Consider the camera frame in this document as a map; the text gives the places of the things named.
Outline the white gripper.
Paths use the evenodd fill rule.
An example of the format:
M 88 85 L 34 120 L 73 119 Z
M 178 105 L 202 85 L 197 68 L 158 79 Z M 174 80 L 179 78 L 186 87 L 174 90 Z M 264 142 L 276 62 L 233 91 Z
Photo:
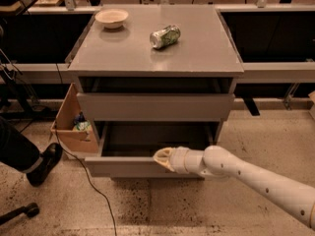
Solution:
M 171 172 L 179 174 L 197 174 L 205 168 L 202 150 L 188 147 L 165 147 L 159 149 L 155 155 L 155 162 Z

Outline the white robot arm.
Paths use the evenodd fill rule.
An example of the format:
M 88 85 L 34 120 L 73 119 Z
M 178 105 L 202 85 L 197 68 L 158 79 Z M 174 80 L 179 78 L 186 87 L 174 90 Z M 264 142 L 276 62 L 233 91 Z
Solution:
M 155 153 L 154 161 L 178 174 L 196 174 L 205 179 L 234 177 L 315 230 L 313 187 L 246 162 L 223 147 L 166 147 Z

